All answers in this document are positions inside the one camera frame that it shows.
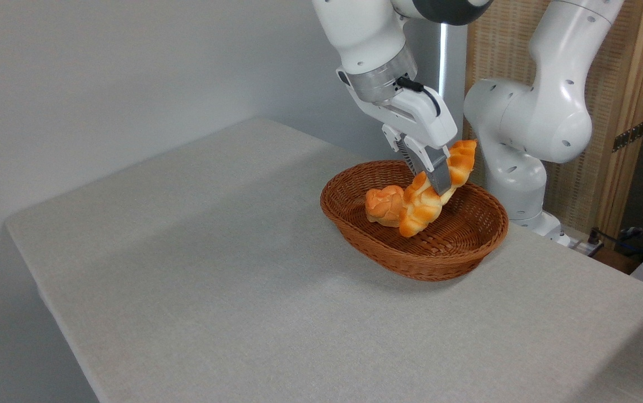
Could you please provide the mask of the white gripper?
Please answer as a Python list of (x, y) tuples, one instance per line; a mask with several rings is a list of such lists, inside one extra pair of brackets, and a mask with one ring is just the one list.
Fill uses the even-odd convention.
[(384, 123), (383, 135), (414, 176), (425, 172), (439, 195), (452, 188), (449, 153), (442, 147), (454, 140), (458, 128), (434, 90), (416, 92), (403, 88), (381, 103), (365, 102), (352, 87), (348, 90), (362, 112)]

